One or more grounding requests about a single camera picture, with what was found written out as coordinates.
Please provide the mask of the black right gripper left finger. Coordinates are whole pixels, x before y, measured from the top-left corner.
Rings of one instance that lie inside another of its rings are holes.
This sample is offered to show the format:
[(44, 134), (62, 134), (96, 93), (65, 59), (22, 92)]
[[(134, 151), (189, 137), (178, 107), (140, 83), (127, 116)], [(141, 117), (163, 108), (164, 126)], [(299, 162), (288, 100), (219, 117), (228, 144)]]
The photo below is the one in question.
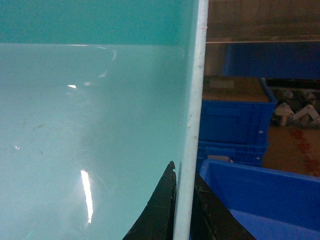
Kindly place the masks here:
[(175, 163), (170, 161), (125, 240), (171, 240), (177, 195)]

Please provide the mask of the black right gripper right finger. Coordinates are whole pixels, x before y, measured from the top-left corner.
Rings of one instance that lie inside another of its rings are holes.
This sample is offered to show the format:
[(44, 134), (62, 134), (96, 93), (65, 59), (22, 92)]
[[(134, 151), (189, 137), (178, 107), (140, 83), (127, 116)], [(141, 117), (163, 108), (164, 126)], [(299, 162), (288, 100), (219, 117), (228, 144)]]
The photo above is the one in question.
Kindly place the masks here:
[(211, 190), (199, 173), (195, 174), (191, 240), (254, 240)]

